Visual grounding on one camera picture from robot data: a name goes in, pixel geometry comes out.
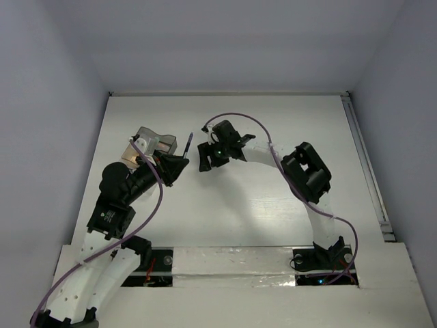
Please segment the orange pastel marker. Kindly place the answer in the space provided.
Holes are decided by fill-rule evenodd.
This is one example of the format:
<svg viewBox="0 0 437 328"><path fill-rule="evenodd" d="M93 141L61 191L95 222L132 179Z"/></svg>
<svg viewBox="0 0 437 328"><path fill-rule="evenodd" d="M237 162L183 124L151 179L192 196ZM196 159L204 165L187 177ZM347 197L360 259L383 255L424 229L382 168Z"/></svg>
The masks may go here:
<svg viewBox="0 0 437 328"><path fill-rule="evenodd" d="M171 149L171 146L169 146L165 143L161 143L161 142L158 144L158 147L160 150L165 151L165 152L169 152Z"/></svg>

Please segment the purple ink pen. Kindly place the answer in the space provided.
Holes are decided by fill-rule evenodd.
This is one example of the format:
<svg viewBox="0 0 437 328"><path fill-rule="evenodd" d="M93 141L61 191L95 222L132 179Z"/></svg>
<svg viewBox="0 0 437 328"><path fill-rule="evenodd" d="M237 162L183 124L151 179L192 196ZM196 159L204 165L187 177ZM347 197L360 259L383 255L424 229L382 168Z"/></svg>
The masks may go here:
<svg viewBox="0 0 437 328"><path fill-rule="evenodd" d="M185 145L185 148L184 148L184 152L183 152L184 158L187 158L187 156L188 156L188 151L189 151L190 146L192 144L193 136L194 136L194 132L190 132L188 139L187 139L187 142L186 142L186 145Z"/></svg>

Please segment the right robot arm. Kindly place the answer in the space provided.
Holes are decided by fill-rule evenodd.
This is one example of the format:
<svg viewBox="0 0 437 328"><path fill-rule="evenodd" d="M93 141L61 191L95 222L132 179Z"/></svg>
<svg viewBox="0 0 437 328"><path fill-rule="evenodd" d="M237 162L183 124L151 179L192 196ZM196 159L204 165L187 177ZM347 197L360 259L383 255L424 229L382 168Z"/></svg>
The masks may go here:
<svg viewBox="0 0 437 328"><path fill-rule="evenodd" d="M300 272L335 270L345 248L337 232L330 208L332 174L314 147L303 142L294 149L275 148L271 141L260 142L256 136L240 133L230 121L205 125L201 129L208 140L198 145L199 171L227 164L231 159L277 168L292 193L303 202L313 232L313 247L297 249L290 261Z"/></svg>

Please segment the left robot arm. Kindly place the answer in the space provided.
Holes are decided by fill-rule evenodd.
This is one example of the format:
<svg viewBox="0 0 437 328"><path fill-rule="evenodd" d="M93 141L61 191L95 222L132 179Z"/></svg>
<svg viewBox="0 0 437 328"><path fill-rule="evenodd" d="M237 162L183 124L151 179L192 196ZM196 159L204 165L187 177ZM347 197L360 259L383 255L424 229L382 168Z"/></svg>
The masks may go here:
<svg viewBox="0 0 437 328"><path fill-rule="evenodd" d="M136 214L131 205L154 187L170 187L189 160L159 150L152 158L137 156L140 165L134 171L121 161L104 168L76 263L51 288L56 297L41 301L31 327L98 327L126 278L153 263L151 242L126 233Z"/></svg>

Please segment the grey translucent container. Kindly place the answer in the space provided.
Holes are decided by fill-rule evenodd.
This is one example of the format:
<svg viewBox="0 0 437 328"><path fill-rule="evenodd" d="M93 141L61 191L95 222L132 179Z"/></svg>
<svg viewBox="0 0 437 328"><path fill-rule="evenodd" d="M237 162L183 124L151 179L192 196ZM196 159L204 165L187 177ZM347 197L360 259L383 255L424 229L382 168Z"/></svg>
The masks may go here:
<svg viewBox="0 0 437 328"><path fill-rule="evenodd" d="M176 136L168 135L168 134L160 135L158 133L155 133L153 130L151 130L149 128L146 128L144 126L139 128L139 130L137 131L135 136L159 137L159 140L160 140L159 143L161 142L161 143L167 144L167 145L171 146L171 149L170 149L169 152L162 151L159 148L157 148L156 150L160 150L160 151L162 151L162 152L164 152L166 154L174 154L175 150L176 150L176 148L178 146L177 140L176 140Z"/></svg>

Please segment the orange translucent container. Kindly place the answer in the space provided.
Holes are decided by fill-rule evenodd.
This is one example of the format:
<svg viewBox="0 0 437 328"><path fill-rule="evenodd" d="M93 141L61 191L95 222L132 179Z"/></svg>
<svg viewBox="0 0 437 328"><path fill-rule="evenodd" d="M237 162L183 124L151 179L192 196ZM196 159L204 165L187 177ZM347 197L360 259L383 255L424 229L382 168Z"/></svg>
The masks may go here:
<svg viewBox="0 0 437 328"><path fill-rule="evenodd" d="M143 159L131 144L128 144L127 148L124 150L120 161L129 169L136 169L138 166L143 164Z"/></svg>

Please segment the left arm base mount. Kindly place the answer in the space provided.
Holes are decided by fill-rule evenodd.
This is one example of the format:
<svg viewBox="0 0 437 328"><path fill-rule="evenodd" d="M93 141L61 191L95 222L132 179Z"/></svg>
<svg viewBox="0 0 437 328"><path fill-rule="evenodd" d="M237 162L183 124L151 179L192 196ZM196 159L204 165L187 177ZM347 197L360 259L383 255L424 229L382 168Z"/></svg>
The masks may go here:
<svg viewBox="0 0 437 328"><path fill-rule="evenodd" d="M122 243L139 257L139 266L125 279L122 287L172 287L173 248L153 247L151 241L133 236Z"/></svg>

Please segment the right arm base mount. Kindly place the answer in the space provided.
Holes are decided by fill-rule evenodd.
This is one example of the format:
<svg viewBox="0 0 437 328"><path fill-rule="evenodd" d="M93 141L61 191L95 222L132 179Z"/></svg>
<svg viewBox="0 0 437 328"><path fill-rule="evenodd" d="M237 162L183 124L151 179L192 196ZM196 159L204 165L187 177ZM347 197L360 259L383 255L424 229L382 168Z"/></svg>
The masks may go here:
<svg viewBox="0 0 437 328"><path fill-rule="evenodd" d="M358 286L355 266L341 274L352 259L352 249L346 246L342 236L337 242L323 249L313 244L313 247L293 250L289 266L295 270L297 286L349 285Z"/></svg>

